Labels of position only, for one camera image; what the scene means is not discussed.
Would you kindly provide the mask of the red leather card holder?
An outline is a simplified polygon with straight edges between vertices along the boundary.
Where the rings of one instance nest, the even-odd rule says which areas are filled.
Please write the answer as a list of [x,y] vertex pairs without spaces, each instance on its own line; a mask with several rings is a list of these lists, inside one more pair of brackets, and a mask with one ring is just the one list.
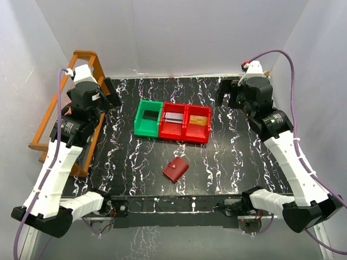
[[174,160],[169,162],[166,168],[163,169],[163,174],[172,183],[176,183],[188,168],[189,164],[185,160],[181,157],[175,157]]

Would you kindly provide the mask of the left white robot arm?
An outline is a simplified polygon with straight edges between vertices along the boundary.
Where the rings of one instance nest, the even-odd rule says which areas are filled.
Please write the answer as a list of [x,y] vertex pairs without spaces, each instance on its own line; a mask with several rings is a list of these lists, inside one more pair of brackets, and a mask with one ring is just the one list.
[[64,236],[77,219],[102,208],[104,196],[97,192],[67,201],[60,199],[73,165],[94,137],[101,115],[109,111],[110,105],[120,106],[118,95],[106,95],[88,65],[64,71],[74,83],[67,91],[70,103],[64,107],[57,104],[57,121],[39,177],[24,204],[11,213],[22,225],[56,238]]

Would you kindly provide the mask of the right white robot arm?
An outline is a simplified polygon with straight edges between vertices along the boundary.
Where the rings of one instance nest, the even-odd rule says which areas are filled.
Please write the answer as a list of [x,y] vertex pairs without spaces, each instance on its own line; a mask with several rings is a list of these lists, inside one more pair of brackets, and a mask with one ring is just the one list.
[[255,186],[242,193],[240,202],[223,208],[229,213],[267,211],[284,219],[292,231],[301,233],[337,213],[343,206],[341,197],[316,181],[316,173],[298,145],[290,119],[273,106],[273,87],[260,62],[246,61],[241,68],[244,75],[239,81],[220,82],[216,105],[220,106],[228,94],[228,106],[244,112],[251,130],[278,162],[293,194],[286,196]]

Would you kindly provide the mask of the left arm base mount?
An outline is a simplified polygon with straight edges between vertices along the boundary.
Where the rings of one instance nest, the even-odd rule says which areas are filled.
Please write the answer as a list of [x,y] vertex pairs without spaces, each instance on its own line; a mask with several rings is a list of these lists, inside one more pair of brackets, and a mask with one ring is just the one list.
[[93,211],[82,217],[82,221],[99,238],[115,228],[117,220],[128,216],[127,200],[108,200],[99,211]]

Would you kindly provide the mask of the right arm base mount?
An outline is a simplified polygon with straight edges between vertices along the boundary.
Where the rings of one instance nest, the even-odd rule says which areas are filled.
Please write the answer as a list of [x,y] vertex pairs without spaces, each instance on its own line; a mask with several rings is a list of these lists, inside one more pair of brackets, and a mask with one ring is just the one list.
[[225,199],[222,203],[217,203],[215,211],[221,211],[227,217],[236,217],[239,222],[239,228],[244,234],[259,235],[265,233],[274,221],[274,214],[270,216],[269,223],[263,227],[262,218],[266,215],[260,209],[254,209],[241,200]]

